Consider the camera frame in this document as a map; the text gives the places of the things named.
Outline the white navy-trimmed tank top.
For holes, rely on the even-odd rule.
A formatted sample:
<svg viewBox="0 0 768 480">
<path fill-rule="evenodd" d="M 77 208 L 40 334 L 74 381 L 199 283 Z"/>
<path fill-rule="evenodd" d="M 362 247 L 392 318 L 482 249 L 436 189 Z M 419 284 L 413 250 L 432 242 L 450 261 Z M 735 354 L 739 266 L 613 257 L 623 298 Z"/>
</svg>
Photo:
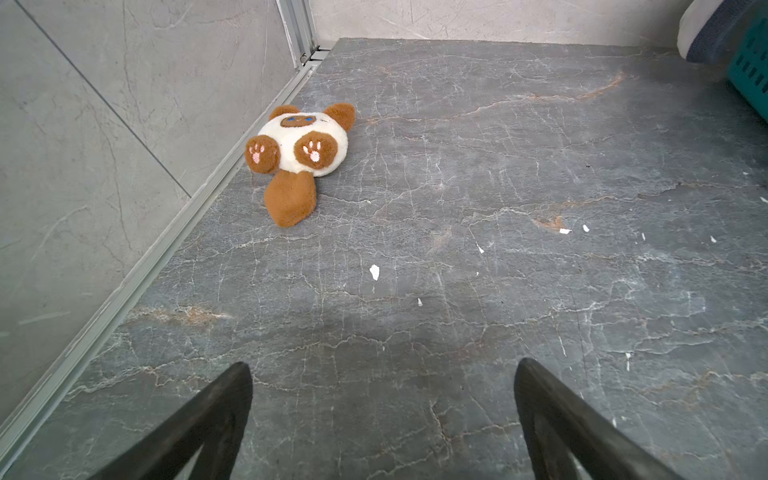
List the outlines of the white navy-trimmed tank top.
<svg viewBox="0 0 768 480">
<path fill-rule="evenodd" d="M 690 63 L 715 63 L 734 28 L 757 4 L 756 0 L 693 1 L 679 22 L 679 55 Z"/>
</svg>

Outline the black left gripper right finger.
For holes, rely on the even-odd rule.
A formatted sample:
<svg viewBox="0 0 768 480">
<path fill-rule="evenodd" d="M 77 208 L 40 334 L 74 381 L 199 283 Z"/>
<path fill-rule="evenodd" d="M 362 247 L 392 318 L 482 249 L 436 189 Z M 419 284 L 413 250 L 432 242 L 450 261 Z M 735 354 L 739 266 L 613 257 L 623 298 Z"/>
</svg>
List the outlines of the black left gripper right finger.
<svg viewBox="0 0 768 480">
<path fill-rule="evenodd" d="M 518 363 L 514 399 L 537 479 L 678 479 L 533 358 Z"/>
</svg>

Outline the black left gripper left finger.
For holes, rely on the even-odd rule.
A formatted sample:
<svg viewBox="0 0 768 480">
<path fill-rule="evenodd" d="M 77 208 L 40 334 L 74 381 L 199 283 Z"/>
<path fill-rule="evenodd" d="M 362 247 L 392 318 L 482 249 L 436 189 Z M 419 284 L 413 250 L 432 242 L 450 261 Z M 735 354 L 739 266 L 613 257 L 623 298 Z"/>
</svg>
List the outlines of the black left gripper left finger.
<svg viewBox="0 0 768 480">
<path fill-rule="evenodd" d="M 228 479 L 253 399 L 249 366 L 236 362 L 94 479 L 174 479 L 194 460 L 191 479 Z"/>
</svg>

